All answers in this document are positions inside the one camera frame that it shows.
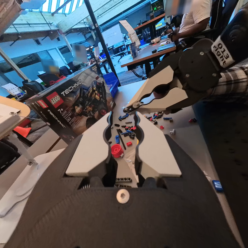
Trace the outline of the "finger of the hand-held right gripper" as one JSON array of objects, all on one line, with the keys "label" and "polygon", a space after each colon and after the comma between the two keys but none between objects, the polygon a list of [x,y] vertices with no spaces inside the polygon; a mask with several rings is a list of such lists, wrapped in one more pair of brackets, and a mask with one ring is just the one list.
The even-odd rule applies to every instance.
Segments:
[{"label": "finger of the hand-held right gripper", "polygon": [[159,86],[168,86],[169,90],[167,91],[167,93],[172,88],[183,88],[179,79],[174,76],[174,71],[172,70],[172,68],[170,66],[167,66],[156,75],[152,76],[144,82],[144,84],[140,87],[134,97],[129,101],[129,105],[134,103],[136,100],[142,101],[144,98],[149,97],[154,92],[155,88]]},{"label": "finger of the hand-held right gripper", "polygon": [[130,112],[129,114],[134,114],[136,111],[140,112],[141,114],[163,111],[166,110],[168,107],[171,107],[172,105],[179,103],[180,101],[183,101],[187,98],[188,96],[186,94],[186,91],[180,88],[172,88],[163,98],[153,99],[146,104],[140,101],[140,107]]}]

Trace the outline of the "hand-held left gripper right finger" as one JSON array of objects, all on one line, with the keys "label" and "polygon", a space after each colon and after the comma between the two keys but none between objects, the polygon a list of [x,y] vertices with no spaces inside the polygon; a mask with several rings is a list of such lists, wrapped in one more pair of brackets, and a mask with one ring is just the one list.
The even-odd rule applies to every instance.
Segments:
[{"label": "hand-held left gripper right finger", "polygon": [[180,177],[178,163],[163,132],[140,112],[135,113],[136,171],[143,178]]}]

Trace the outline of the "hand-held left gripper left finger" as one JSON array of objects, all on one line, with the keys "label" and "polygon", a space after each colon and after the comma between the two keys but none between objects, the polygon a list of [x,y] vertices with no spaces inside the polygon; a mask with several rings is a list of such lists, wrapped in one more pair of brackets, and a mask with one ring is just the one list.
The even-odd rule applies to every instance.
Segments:
[{"label": "hand-held left gripper left finger", "polygon": [[66,176],[116,177],[118,165],[109,144],[112,124],[113,112],[109,112],[67,146]]}]

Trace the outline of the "person's right forearm plaid sleeve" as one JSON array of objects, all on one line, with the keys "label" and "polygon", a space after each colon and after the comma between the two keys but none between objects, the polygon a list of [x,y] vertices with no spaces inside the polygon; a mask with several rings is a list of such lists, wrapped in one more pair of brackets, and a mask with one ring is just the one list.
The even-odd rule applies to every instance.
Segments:
[{"label": "person's right forearm plaid sleeve", "polygon": [[248,64],[231,67],[221,73],[221,76],[218,84],[210,91],[206,100],[247,104]]}]

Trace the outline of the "white desk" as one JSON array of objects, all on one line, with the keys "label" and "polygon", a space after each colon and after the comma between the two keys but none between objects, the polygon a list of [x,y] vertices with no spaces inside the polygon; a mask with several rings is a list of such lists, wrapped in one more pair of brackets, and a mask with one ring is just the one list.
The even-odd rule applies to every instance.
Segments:
[{"label": "white desk", "polygon": [[[136,94],[138,89],[145,81],[138,81],[128,85],[123,85],[118,88],[115,96],[116,106],[114,108],[113,121],[117,123],[117,113],[123,115],[122,107]],[[219,180],[206,142],[203,138],[200,127],[197,123],[189,123],[188,120],[195,118],[195,113],[192,107],[186,107],[183,110],[172,114],[173,122],[158,120],[159,125],[165,128],[164,134],[168,134],[171,138],[196,162],[200,169],[205,173],[207,179],[211,182],[213,179]],[[67,147],[67,144],[51,129],[46,126],[42,128],[45,133],[31,146],[26,147],[28,152],[35,158],[41,154],[60,150]],[[175,129],[176,134],[170,135],[170,131]],[[14,181],[19,177],[22,171],[27,166],[27,160],[20,156],[8,169],[0,176],[0,199],[9,190]],[[20,216],[20,210],[23,210],[27,199],[17,203],[9,212],[12,219],[4,217],[1,221],[1,247],[4,247],[5,242],[9,239],[11,231],[16,226]]]}]

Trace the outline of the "red toy wheel hub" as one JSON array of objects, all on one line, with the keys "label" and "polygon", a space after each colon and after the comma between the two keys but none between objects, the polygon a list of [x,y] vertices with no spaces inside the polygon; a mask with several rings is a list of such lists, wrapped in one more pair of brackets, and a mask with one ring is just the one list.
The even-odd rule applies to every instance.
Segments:
[{"label": "red toy wheel hub", "polygon": [[120,144],[114,144],[111,146],[111,154],[114,158],[120,158],[124,156],[124,151]]}]

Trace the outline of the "clear plastic bag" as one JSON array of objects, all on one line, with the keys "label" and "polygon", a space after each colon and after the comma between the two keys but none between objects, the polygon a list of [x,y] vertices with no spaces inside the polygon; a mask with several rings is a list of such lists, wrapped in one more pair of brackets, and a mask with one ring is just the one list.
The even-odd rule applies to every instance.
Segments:
[{"label": "clear plastic bag", "polygon": [[133,175],[135,177],[137,177],[138,174],[135,170],[135,149],[133,149],[130,152],[128,152],[127,154],[125,154],[123,158],[126,161],[126,163],[128,164],[129,169],[131,170]]}]

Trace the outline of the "long black toy axle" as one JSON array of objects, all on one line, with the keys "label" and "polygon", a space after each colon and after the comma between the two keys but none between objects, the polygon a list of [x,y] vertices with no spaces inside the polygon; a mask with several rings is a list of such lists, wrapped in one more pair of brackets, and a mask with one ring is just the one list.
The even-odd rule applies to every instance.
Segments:
[{"label": "long black toy axle", "polygon": [[124,150],[126,150],[126,146],[125,146],[125,143],[124,143],[124,141],[123,141],[123,139],[122,139],[120,129],[117,129],[117,133],[118,133],[118,135],[119,135],[119,139],[120,139],[120,141],[121,141],[121,143],[122,143],[122,146],[123,146]]}]

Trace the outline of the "dark carton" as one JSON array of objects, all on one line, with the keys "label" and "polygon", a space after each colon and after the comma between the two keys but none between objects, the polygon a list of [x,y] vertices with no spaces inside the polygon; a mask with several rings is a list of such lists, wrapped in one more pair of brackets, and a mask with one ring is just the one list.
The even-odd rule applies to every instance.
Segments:
[{"label": "dark carton", "polygon": [[132,58],[137,58],[138,56],[138,48],[136,45],[136,42],[132,42],[131,44],[129,44],[129,50],[130,50],[130,54],[132,56]]}]

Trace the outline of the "scatter of small toy parts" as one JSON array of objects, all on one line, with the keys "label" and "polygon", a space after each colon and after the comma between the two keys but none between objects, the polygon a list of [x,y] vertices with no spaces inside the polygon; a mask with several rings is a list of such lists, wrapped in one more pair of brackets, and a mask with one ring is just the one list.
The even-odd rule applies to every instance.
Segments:
[{"label": "scatter of small toy parts", "polygon": [[[153,125],[155,125],[155,126],[158,127],[158,122],[157,122],[157,120],[158,120],[158,119],[161,119],[161,118],[163,117],[163,113],[162,113],[162,111],[157,111],[157,112],[155,112],[155,113],[153,114],[153,116],[146,116],[146,115],[144,115],[144,117],[145,117],[146,119],[148,119]],[[125,125],[122,125],[122,126],[121,126],[122,128],[125,129],[125,132],[124,132],[124,133],[122,133],[122,131],[120,131],[120,132],[122,133],[122,135],[124,135],[124,136],[127,136],[127,135],[130,136],[131,132],[135,132],[135,130],[136,130],[136,126],[135,126],[135,125],[134,125],[134,126],[127,126],[127,124],[132,124],[132,121],[126,122]]]}]

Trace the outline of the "black office chair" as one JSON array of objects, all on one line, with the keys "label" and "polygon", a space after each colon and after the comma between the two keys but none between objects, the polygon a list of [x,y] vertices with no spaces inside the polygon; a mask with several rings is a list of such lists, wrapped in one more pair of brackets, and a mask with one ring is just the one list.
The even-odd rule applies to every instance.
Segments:
[{"label": "black office chair", "polygon": [[208,38],[215,41],[228,25],[230,17],[239,1],[215,0],[212,2],[209,29],[195,34],[193,38]]}]

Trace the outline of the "cardboard sign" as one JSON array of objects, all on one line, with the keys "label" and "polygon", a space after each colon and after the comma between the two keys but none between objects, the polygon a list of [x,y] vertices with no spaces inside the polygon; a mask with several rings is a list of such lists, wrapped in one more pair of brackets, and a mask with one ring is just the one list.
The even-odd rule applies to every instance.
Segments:
[{"label": "cardboard sign", "polygon": [[140,40],[139,40],[135,30],[132,28],[132,26],[126,20],[120,20],[119,23],[128,32],[128,36],[131,40],[131,43],[135,43],[136,47],[138,48],[141,45],[141,43],[140,43]]}]

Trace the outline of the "grey metal rod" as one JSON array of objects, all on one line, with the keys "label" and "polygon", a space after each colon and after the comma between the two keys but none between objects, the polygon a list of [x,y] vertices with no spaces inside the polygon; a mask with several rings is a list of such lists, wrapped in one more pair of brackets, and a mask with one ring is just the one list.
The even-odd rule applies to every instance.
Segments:
[{"label": "grey metal rod", "polygon": [[22,141],[20,141],[17,134],[15,134],[13,131],[10,132],[9,140],[17,147],[18,152],[27,160],[27,165],[29,166],[38,165],[34,157],[28,152]]}]

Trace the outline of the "black pillar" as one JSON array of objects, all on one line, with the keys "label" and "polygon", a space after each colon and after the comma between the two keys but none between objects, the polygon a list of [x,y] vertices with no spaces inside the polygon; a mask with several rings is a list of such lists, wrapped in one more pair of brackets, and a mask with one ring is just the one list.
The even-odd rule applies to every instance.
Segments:
[{"label": "black pillar", "polygon": [[104,53],[105,53],[105,55],[106,55],[106,59],[107,59],[107,61],[108,61],[108,64],[109,64],[109,66],[110,66],[112,72],[115,74],[115,76],[116,76],[117,79],[118,79],[118,76],[117,76],[117,74],[116,74],[116,70],[115,70],[115,68],[114,68],[114,65],[113,65],[112,60],[111,60],[111,57],[110,57],[110,55],[109,55],[107,46],[106,46],[106,44],[105,44],[105,41],[104,41],[103,36],[102,36],[102,34],[101,34],[101,31],[100,31],[100,29],[99,29],[99,26],[98,26],[97,20],[96,20],[96,18],[95,18],[94,12],[93,12],[93,10],[92,10],[91,4],[90,4],[89,0],[85,0],[84,2],[85,2],[85,5],[86,5],[86,8],[87,8],[87,10],[88,10],[88,13],[89,13],[89,15],[90,15],[90,17],[91,17],[92,23],[93,23],[93,25],[94,25],[94,27],[95,27],[95,30],[96,30],[96,33],[97,33],[97,35],[98,35],[99,41],[100,41],[100,43],[101,43],[101,45],[102,45],[102,48],[103,48],[103,50],[104,50]]}]

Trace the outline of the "blue toy brick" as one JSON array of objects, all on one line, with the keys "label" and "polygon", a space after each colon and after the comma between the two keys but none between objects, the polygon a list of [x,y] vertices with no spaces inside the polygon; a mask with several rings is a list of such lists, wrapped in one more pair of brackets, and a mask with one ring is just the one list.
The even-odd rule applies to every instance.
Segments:
[{"label": "blue toy brick", "polygon": [[213,187],[216,192],[223,192],[224,189],[219,180],[212,180]]}]

